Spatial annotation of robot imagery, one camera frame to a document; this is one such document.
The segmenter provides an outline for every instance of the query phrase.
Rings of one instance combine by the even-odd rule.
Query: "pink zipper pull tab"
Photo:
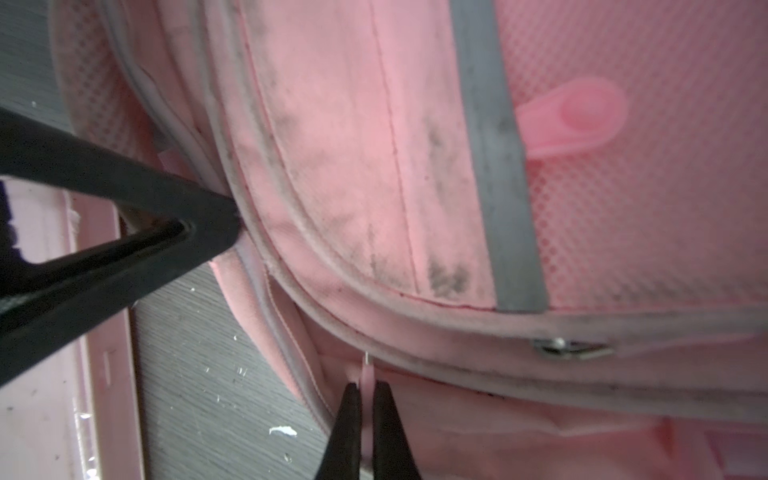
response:
[[[569,81],[515,109],[526,157],[576,154],[612,140],[627,122],[627,95],[612,81]]]

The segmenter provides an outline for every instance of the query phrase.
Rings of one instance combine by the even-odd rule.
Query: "black clamp jaw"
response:
[[[359,480],[362,397],[355,383],[344,389],[323,461],[315,480]],[[373,477],[376,480],[421,480],[392,389],[376,382],[373,392]]]
[[[15,248],[0,182],[0,386],[136,300],[231,247],[231,198],[0,109],[0,175],[145,210],[154,227],[46,263]]]

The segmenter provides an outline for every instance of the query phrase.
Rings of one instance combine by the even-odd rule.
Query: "gray reflective strip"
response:
[[[452,0],[453,35],[497,310],[548,308],[525,179],[525,147],[498,43],[492,0]]]

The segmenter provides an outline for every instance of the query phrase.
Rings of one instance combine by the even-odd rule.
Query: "pink mesh fabric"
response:
[[[118,67],[96,2],[57,0],[50,19],[51,55],[74,132],[159,168],[149,118]]]
[[[515,104],[582,75],[631,103],[608,146],[529,161],[553,309],[768,300],[768,4],[496,8]]]

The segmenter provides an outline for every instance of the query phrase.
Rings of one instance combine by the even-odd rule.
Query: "gray floor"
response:
[[[68,129],[45,12],[44,0],[0,0],[0,106]],[[313,476],[325,437],[234,320],[208,266],[141,300],[134,326],[149,478]],[[278,425],[298,436],[269,435]]]

